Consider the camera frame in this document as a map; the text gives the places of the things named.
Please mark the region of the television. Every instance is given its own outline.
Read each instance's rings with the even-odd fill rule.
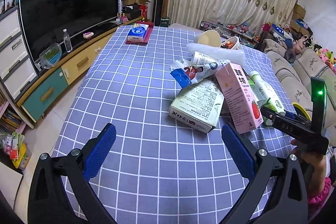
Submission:
[[[23,33],[35,62],[52,43],[63,42],[63,29],[70,37],[82,36],[85,30],[116,18],[118,0],[19,0],[19,8]]]

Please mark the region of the strawberry illustration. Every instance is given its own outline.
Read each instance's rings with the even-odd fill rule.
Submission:
[[[259,119],[260,110],[259,110],[259,107],[258,107],[257,103],[254,100],[252,102],[252,110],[253,110],[254,118]]]

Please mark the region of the beige sofa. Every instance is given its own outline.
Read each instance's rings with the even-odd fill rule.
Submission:
[[[324,79],[327,86],[325,128],[330,133],[330,144],[336,145],[336,75],[310,48],[305,48],[291,66],[284,58],[285,48],[265,39],[264,52],[271,59],[274,73],[292,102],[300,104],[312,114],[310,77]]]

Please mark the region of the table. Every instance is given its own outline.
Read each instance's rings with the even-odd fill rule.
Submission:
[[[180,86],[170,75],[174,60],[190,58],[193,32],[154,27],[146,46],[126,45],[130,26],[119,27],[98,55],[69,110],[53,156],[82,148],[106,123],[117,138],[93,190],[118,224],[219,223],[239,198],[243,179],[222,142],[220,117],[208,134],[168,116]],[[257,70],[294,111],[272,71],[270,59],[244,47],[246,71]],[[262,125],[246,136],[256,147],[286,157],[290,139]],[[83,217],[69,182],[63,178],[76,214]],[[254,217],[265,206],[271,179]]]
[[[221,37],[224,37],[226,39],[232,37],[232,36],[238,36],[241,39],[241,44],[246,45],[248,47],[254,48],[255,45],[257,45],[258,41],[255,40],[252,37],[249,37],[245,33],[241,33],[237,30],[230,29],[229,27],[220,24],[220,23],[210,23],[207,21],[201,21],[199,25],[199,29],[202,31],[207,31],[207,30],[218,30],[218,33]]]

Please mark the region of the teal cabinet door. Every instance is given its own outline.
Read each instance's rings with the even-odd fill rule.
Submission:
[[[46,80],[39,85],[36,90],[24,101],[23,106],[29,114],[37,121],[48,106],[61,94],[68,86],[63,71],[57,69]]]

